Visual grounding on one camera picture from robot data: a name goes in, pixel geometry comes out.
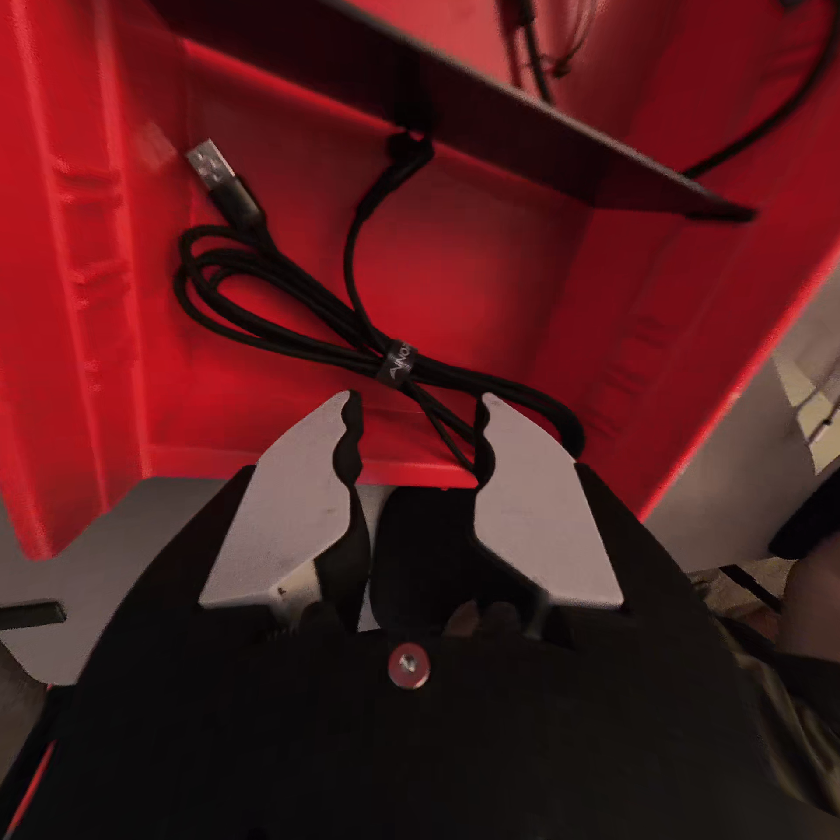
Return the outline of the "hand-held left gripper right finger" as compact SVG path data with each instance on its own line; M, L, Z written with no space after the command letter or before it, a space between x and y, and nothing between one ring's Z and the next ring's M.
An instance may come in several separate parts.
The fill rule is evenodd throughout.
M528 591L526 636L562 636L572 619L619 625L625 597L574 457L490 393L476 407L476 443L474 534Z

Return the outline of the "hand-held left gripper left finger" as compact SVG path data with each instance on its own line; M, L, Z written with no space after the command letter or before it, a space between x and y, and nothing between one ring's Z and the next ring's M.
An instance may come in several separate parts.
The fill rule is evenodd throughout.
M361 608L371 544L356 482L361 396L339 392L259 457L199 603Z

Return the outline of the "red plastic bin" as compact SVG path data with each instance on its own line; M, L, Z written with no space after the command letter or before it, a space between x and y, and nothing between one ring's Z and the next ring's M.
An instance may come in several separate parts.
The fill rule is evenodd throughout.
M350 11L685 172L816 68L838 2L598 2L557 111L530 97L498 2ZM2 2L2 493L50 560L142 480L225 479L333 393L364 399L369 484L469 487L405 396L213 335L179 306L177 239L220 219L184 152L212 139L280 249L342 301L353 210L385 168L388 111L296 83L373 59L316 2ZM838 260L838 53L767 136L701 187L745 223L672 212L532 116L454 86L433 161L364 227L371 320L445 363L535 387L585 429L583 461L648 515ZM626 187L618 190L618 183Z

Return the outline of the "black bin divider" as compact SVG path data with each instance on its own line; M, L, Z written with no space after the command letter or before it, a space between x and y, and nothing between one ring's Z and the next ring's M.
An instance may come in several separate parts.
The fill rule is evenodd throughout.
M346 2L154 1L179 36L596 208L756 212Z

